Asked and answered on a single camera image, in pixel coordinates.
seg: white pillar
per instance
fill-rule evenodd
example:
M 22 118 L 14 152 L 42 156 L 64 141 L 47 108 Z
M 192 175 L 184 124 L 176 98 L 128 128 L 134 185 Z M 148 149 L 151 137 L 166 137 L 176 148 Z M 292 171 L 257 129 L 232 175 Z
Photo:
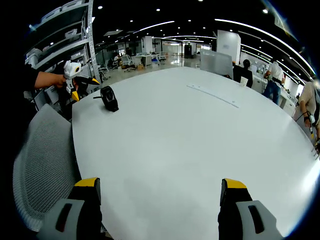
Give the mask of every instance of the white pillar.
M 241 37 L 234 32 L 218 30 L 216 51 L 231 56 L 232 61 L 239 64 Z
M 143 53 L 150 53 L 152 49 L 152 36 L 144 36 L 141 38 L 141 50 Z

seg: white panel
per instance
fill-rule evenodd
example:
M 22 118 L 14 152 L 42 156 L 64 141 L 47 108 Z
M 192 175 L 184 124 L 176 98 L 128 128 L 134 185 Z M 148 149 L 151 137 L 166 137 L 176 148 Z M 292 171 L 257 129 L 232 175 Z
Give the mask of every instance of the white panel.
M 218 30 L 216 40 L 216 51 L 230 55 L 236 63 L 240 60 L 241 38 L 237 33 Z

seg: cardboard box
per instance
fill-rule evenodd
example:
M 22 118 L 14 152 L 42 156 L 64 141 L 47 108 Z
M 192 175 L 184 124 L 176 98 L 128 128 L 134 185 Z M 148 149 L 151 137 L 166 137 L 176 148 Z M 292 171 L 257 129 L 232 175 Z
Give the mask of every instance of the cardboard box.
M 138 71 L 145 69 L 145 67 L 142 64 L 138 65 Z

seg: blue jeans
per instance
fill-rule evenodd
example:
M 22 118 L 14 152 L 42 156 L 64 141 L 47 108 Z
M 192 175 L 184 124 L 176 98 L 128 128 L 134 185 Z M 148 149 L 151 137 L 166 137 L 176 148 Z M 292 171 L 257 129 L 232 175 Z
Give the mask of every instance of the blue jeans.
M 274 81 L 268 82 L 262 95 L 265 96 L 266 98 L 269 98 L 271 94 L 273 95 L 273 98 L 272 98 L 273 102 L 278 105 L 281 89 L 280 87 L 277 86 L 277 84 Z

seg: white shirt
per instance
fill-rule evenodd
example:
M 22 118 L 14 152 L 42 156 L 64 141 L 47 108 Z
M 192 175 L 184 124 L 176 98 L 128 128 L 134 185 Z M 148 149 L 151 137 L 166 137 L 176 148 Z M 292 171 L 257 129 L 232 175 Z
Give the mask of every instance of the white shirt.
M 269 65 L 268 71 L 271 73 L 273 78 L 280 80 L 280 82 L 285 78 L 284 71 L 279 67 L 279 64 L 276 61 Z

